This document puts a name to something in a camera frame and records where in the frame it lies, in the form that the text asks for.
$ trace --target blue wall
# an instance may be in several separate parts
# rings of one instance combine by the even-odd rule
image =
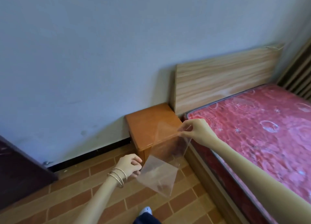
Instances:
[[[177,63],[284,41],[279,74],[310,1],[0,0],[0,135],[55,164],[128,137]]]

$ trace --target dark pants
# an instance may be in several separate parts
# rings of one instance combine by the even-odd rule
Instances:
[[[153,215],[144,212],[142,215],[138,216],[133,224],[161,224],[161,222],[156,219]]]

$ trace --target door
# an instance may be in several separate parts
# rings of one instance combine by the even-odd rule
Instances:
[[[0,136],[0,209],[57,180],[57,176]]]

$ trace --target white shoe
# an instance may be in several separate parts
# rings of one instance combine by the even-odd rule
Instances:
[[[145,207],[145,208],[143,208],[141,211],[140,211],[140,213],[139,213],[139,215],[142,215],[144,212],[147,212],[147,213],[149,213],[149,214],[151,214],[152,215],[152,211],[151,211],[151,208],[150,207]]]

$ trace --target mattress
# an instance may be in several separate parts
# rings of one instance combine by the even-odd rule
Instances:
[[[311,104],[274,84],[195,109],[239,154],[311,203]],[[250,223],[276,223],[252,192],[216,153],[193,147]]]

